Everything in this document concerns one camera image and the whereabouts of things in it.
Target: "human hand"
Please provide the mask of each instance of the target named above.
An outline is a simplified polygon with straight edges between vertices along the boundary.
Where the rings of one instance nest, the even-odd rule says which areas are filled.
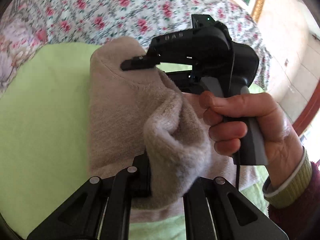
[[[299,137],[268,93],[217,98],[205,91],[199,96],[199,105],[206,109],[203,119],[210,125],[209,137],[215,141],[214,148],[221,155],[231,156],[238,151],[240,138],[247,133],[244,122],[223,123],[222,116],[257,118],[269,162],[266,168],[274,188],[283,184],[300,163],[303,148]]]

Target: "black handle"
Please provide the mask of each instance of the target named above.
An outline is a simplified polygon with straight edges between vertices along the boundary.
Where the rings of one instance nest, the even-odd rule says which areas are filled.
[[[217,78],[203,77],[200,81],[201,86],[216,97],[224,97],[220,83]],[[246,86],[232,86],[232,95],[249,93]],[[233,158],[234,164],[240,165],[268,165],[268,159],[264,148],[264,140],[255,117],[224,118],[225,122],[241,121],[248,127],[247,134],[240,139],[241,147]]]

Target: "person's arm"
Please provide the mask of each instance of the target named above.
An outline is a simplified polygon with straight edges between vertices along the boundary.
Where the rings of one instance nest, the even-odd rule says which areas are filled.
[[[205,91],[199,104],[205,109],[202,117],[210,125],[208,132],[215,141],[214,148],[221,155],[235,153],[240,148],[240,138],[247,133],[245,123],[223,123],[222,116],[257,118],[269,162],[269,178],[264,187],[270,201],[269,216],[290,240],[298,239],[311,225],[308,221],[320,204],[320,178],[281,108],[267,93],[216,98]],[[318,228],[312,225],[313,231]]]

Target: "floral bedsheet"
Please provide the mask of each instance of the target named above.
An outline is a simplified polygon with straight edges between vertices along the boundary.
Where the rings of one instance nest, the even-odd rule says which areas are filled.
[[[45,44],[104,44],[127,35],[147,49],[152,37],[191,28],[191,14],[210,14],[233,41],[260,59],[254,82],[268,87],[271,55],[249,14],[230,0],[17,0],[0,22],[0,94],[17,69]]]

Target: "sleeve cuff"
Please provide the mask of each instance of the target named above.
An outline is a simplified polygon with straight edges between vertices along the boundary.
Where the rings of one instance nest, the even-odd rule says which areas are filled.
[[[293,174],[276,190],[268,177],[263,185],[264,198],[275,208],[285,208],[295,202],[308,187],[312,176],[312,167],[306,149]]]

